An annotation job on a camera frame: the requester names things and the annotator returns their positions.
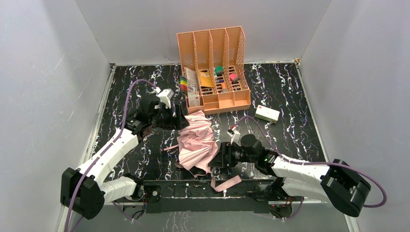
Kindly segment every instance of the white wall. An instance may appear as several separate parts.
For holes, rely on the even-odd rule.
[[[179,62],[176,33],[242,26],[245,60],[302,56],[331,0],[76,0],[110,63]]]
[[[307,95],[327,155],[381,182],[382,208],[363,232],[408,231],[410,2],[333,0],[302,56]],[[381,200],[373,186],[367,203]]]
[[[1,231],[55,231],[109,63],[73,0],[0,1]]]

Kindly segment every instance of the orange object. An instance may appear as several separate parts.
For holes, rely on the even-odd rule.
[[[176,34],[183,75],[185,67],[199,73],[213,73],[216,66],[223,67],[222,89],[218,92],[215,79],[212,94],[200,90],[200,106],[188,107],[188,113],[202,110],[206,115],[250,108],[250,90],[244,76],[245,34],[242,27],[220,28]],[[229,74],[239,77],[235,90]]]

